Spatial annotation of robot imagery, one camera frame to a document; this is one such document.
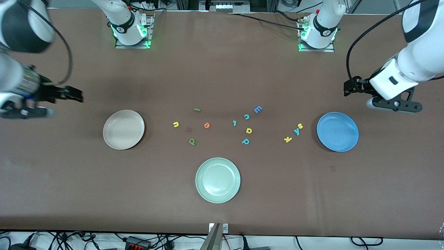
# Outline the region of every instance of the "plate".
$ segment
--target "plate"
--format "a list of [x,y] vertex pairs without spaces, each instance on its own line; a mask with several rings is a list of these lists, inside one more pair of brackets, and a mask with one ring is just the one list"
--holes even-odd
[[142,139],[145,123],[132,110],[121,110],[110,116],[103,127],[103,138],[114,149],[129,149]]
[[196,188],[200,196],[211,203],[231,200],[239,191],[241,175],[234,163],[225,158],[211,158],[196,173]]
[[328,149],[345,152],[357,144],[359,132],[356,123],[346,114],[330,112],[319,119],[317,137]]

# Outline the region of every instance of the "table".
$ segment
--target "table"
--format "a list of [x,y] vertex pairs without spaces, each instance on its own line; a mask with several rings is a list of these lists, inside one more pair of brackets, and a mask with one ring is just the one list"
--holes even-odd
[[[424,110],[415,115],[369,110],[369,95],[343,97],[346,52],[382,16],[345,16],[336,51],[314,53],[297,51],[294,30],[225,13],[166,12],[147,50],[114,49],[100,10],[50,15],[73,50],[68,83],[85,102],[45,103],[57,110],[53,119],[0,121],[1,227],[205,234],[209,222],[227,222],[231,234],[439,237],[443,82],[417,88]],[[369,76],[404,46],[399,16],[355,47],[352,74]],[[66,70],[59,39],[45,54],[14,57],[54,81]],[[102,128],[122,109],[140,113],[146,133],[117,151]],[[354,149],[320,144],[316,124],[331,111],[356,122]],[[195,188],[212,157],[241,173],[239,193],[224,204]]]

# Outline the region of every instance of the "red wire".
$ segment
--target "red wire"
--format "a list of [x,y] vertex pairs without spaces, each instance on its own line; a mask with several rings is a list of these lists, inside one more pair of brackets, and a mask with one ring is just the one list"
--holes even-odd
[[230,245],[228,244],[228,240],[226,239],[225,235],[223,235],[223,239],[226,242],[226,245],[228,246],[228,250],[231,250]]

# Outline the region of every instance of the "plate rim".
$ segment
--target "plate rim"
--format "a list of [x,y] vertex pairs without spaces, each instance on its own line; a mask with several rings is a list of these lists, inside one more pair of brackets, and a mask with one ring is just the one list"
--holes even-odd
[[[237,183],[236,182],[236,184],[235,184],[235,189],[236,189],[236,192],[234,193],[234,195],[232,196],[232,197],[230,197],[228,200],[224,200],[224,201],[221,201],[221,202],[215,202],[215,201],[210,201],[210,200],[208,200],[207,198],[205,198],[203,195],[202,195],[202,193],[201,193],[201,190],[199,190],[199,188],[198,188],[198,174],[199,174],[199,171],[200,171],[200,169],[202,168],[202,166],[207,162],[207,161],[212,161],[212,160],[214,160],[214,159],[223,159],[223,160],[225,160],[225,161],[228,161],[228,162],[230,162],[232,165],[233,165],[233,167],[234,167],[234,169],[232,169],[232,170],[236,170],[236,171],[234,171],[235,173],[235,176],[239,176],[239,182]],[[210,202],[210,203],[214,203],[214,204],[221,204],[221,203],[225,203],[225,202],[229,202],[231,199],[233,199],[237,194],[238,194],[238,192],[239,192],[239,189],[240,189],[240,186],[241,186],[241,173],[239,172],[239,169],[238,169],[238,167],[236,166],[236,164],[234,164],[232,161],[230,161],[229,159],[227,159],[227,158],[223,158],[223,157],[213,157],[213,158],[210,158],[210,159],[208,159],[208,160],[206,160],[206,161],[204,161],[200,166],[199,166],[199,168],[198,168],[198,170],[196,171],[196,177],[195,177],[195,185],[196,185],[196,189],[197,189],[197,192],[199,193],[199,195],[204,199],[204,200],[206,200],[207,202]]]
[[[354,142],[353,146],[350,147],[350,148],[347,149],[347,150],[336,150],[336,149],[332,149],[331,147],[327,146],[327,145],[322,141],[321,137],[319,136],[319,124],[320,124],[320,122],[323,121],[323,120],[325,120],[325,118],[324,118],[325,116],[327,116],[327,115],[332,115],[332,114],[341,114],[341,115],[344,115],[344,116],[348,117],[348,118],[352,121],[352,125],[353,125],[353,127],[356,128],[356,134],[357,134],[356,141]],[[316,134],[317,134],[317,137],[319,138],[319,140],[321,141],[321,143],[322,143],[326,148],[328,148],[328,149],[331,150],[331,151],[340,152],[340,153],[347,152],[347,151],[353,149],[353,148],[356,146],[356,144],[358,143],[358,141],[359,141],[359,129],[358,129],[358,126],[356,125],[356,122],[355,122],[350,116],[348,116],[348,115],[346,115],[346,114],[344,114],[344,113],[341,113],[341,112],[337,112],[337,111],[328,112],[328,113],[324,114],[321,118],[319,118],[319,121],[317,122],[317,125],[316,125]]]
[[[108,143],[107,138],[105,137],[105,127],[106,127],[107,123],[110,121],[110,119],[111,119],[114,115],[116,115],[116,114],[118,114],[118,113],[120,113],[120,112],[128,112],[128,111],[129,111],[130,113],[135,113],[136,116],[137,116],[137,118],[138,118],[140,121],[142,121],[142,133],[141,133],[141,136],[140,136],[140,138],[139,138],[139,139],[138,139],[138,140],[137,140],[132,146],[130,146],[130,147],[127,147],[127,148],[121,148],[121,149],[120,149],[120,148],[113,147],[113,146],[111,146],[111,145]],[[139,141],[142,139],[144,133],[145,133],[145,121],[143,120],[142,116],[141,116],[139,113],[137,113],[137,112],[134,111],[134,110],[130,110],[130,109],[123,109],[123,110],[117,111],[117,112],[115,112],[114,114],[112,114],[110,117],[108,117],[107,121],[106,121],[105,124],[103,125],[103,130],[102,130],[102,136],[103,136],[103,140],[105,141],[105,143],[106,143],[108,146],[110,146],[111,148],[116,149],[116,150],[126,150],[126,149],[130,149],[130,148],[136,146],[136,145],[139,143]]]

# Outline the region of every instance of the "light green plate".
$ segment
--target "light green plate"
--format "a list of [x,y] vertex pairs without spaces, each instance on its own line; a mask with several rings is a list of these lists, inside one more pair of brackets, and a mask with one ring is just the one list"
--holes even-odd
[[225,158],[211,158],[196,173],[196,188],[211,203],[231,200],[239,191],[241,175],[234,163]]

